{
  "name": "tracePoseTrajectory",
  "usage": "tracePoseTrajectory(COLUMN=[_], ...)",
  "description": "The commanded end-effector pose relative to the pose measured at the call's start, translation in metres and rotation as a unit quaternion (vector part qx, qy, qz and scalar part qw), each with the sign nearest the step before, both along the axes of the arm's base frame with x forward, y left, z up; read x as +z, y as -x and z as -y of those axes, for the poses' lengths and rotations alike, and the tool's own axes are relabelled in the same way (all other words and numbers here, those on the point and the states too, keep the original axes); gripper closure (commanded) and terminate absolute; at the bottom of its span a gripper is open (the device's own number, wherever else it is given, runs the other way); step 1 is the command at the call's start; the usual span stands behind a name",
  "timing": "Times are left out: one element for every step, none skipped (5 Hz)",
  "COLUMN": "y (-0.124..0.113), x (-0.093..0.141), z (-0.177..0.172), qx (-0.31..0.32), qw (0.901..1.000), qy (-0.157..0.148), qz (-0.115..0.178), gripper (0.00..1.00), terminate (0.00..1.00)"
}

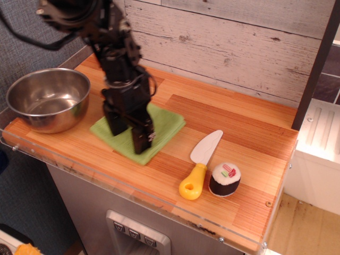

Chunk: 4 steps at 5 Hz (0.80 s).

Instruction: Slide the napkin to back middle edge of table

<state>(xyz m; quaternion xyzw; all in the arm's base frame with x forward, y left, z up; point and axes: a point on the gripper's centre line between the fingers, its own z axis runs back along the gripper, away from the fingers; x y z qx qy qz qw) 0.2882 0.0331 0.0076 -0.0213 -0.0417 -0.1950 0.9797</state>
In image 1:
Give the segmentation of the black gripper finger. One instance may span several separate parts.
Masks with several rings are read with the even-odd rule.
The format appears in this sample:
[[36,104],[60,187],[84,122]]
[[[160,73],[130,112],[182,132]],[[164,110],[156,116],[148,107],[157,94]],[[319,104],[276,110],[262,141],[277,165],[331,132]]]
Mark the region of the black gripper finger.
[[132,140],[136,154],[141,154],[151,147],[156,133],[153,124],[146,126],[136,126],[132,128]]
[[117,136],[128,129],[121,115],[108,102],[103,103],[103,111],[113,136]]

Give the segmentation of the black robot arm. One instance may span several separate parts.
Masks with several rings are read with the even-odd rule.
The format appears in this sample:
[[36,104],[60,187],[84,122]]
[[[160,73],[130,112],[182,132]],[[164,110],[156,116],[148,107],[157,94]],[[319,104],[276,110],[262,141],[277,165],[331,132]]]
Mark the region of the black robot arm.
[[39,1],[37,13],[48,25],[91,46],[105,72],[103,111],[112,134],[131,128],[135,153],[150,148],[155,137],[147,112],[151,76],[139,65],[140,46],[120,8],[113,1]]

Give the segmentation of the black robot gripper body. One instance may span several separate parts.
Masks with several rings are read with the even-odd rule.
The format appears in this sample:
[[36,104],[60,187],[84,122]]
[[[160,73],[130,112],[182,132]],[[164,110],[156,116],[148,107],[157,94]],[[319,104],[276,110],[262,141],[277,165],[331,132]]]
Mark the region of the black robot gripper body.
[[147,106],[153,94],[150,92],[151,75],[140,65],[133,66],[124,58],[106,58],[100,61],[105,72],[107,89],[101,93],[104,102],[112,105],[127,126],[153,124]]

